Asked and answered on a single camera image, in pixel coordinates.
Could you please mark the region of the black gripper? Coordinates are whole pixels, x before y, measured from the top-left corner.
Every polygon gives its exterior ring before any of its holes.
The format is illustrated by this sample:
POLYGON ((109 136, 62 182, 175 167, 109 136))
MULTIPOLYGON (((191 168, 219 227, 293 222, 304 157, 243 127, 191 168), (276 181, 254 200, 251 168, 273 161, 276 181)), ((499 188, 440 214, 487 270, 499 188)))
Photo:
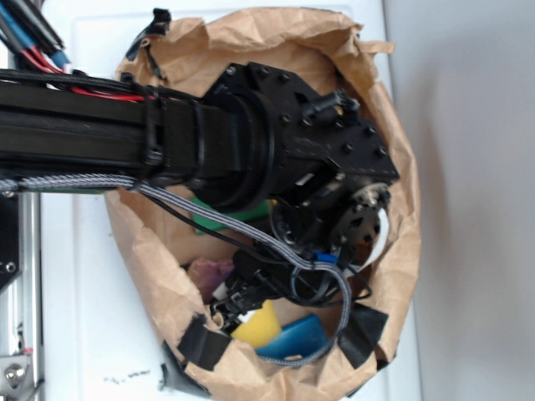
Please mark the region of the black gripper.
POLYGON ((315 252, 307 270, 281 256, 267 256, 264 249, 246 247, 229 260, 214 263, 218 278, 212 285, 211 312, 222 315, 222 330, 228 334, 237 334, 240 327, 244 328, 245 315, 262 309, 267 300, 285 298, 313 308, 340 304, 347 312, 351 303, 347 297, 336 302, 331 299, 340 291, 334 270, 353 274, 352 257, 351 249, 315 252))

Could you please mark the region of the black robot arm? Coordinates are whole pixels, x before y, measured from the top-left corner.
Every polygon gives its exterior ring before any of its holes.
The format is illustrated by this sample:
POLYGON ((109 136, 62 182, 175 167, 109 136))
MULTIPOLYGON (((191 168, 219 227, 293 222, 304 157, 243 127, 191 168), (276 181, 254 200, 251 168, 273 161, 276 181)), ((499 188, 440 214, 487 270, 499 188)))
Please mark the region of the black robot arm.
POLYGON ((251 237, 230 292, 212 304, 235 328, 267 299, 310 307, 351 294, 355 247, 379 233, 399 173, 343 90, 232 64, 201 97, 75 74, 1 72, 4 191, 135 190, 251 237))

